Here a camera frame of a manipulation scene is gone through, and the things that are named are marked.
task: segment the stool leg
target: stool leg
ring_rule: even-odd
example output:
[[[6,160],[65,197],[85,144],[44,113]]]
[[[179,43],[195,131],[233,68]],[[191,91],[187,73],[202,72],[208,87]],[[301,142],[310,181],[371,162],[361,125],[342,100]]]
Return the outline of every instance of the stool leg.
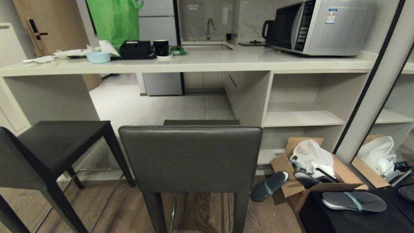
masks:
[[[143,193],[142,195],[155,233],[167,233],[161,193]]]
[[[0,221],[13,233],[30,233],[6,200],[0,195]]]
[[[68,170],[67,170],[67,172],[68,172],[68,174],[70,175],[70,177],[74,177],[75,176],[75,170],[73,170],[73,168],[72,167],[70,167]],[[83,189],[83,185],[82,185],[82,183],[80,182],[80,180],[79,180],[79,178],[76,176],[75,178],[73,178],[73,182],[76,184],[76,186],[79,188],[79,189]]]
[[[40,192],[75,233],[88,233],[57,183],[48,185]]]
[[[132,178],[131,172],[129,171],[129,167],[127,162],[125,161],[124,154],[122,153],[121,147],[119,146],[118,140],[116,139],[115,133],[113,132],[112,126],[108,125],[108,130],[103,135],[108,144],[109,148],[111,149],[113,155],[115,156],[116,161],[119,164],[122,172],[124,172],[125,178],[128,181],[128,184],[131,187],[135,187],[135,181]]]
[[[233,233],[243,233],[248,205],[248,193],[234,194]]]

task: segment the microwave control panel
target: microwave control panel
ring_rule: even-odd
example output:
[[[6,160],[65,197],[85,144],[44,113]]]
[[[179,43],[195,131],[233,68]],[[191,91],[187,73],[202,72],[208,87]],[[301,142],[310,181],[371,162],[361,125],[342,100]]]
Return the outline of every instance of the microwave control panel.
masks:
[[[315,9],[315,1],[305,2],[305,8],[301,19],[301,27],[299,28],[298,38],[296,40],[295,50],[303,51],[305,47],[306,37],[308,36],[309,26],[311,24],[313,10]]]

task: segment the light blue bowl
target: light blue bowl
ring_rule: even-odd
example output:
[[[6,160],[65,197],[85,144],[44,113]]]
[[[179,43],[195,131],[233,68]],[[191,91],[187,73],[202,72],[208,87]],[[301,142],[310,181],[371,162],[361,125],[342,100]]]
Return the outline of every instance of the light blue bowl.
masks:
[[[107,62],[111,61],[111,53],[110,52],[87,53],[86,57],[88,58],[89,62],[93,63],[93,64],[107,63]]]

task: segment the drawer handle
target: drawer handle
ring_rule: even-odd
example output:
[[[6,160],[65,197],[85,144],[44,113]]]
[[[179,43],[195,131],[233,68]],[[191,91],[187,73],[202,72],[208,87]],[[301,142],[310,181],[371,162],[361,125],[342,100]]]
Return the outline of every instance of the drawer handle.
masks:
[[[229,74],[229,78],[230,78],[231,82],[233,83],[234,87],[237,87],[236,82],[234,82],[234,80],[233,80],[233,78],[231,77],[231,75],[230,75],[230,74]]]

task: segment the black bar stool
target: black bar stool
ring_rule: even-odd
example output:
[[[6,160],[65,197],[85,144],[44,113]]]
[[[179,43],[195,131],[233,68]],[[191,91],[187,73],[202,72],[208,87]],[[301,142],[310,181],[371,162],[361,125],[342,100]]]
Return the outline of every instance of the black bar stool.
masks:
[[[234,193],[233,232],[242,233],[262,128],[220,126],[234,124],[228,121],[165,124],[173,126],[119,129],[155,232],[167,233],[162,192],[217,192]]]
[[[134,187],[109,121],[41,121],[18,137],[0,127],[0,187],[39,190],[74,232],[87,233],[56,180],[67,171],[73,182],[83,188],[72,165],[102,137],[129,185]],[[29,233],[2,197],[0,221],[13,233]]]

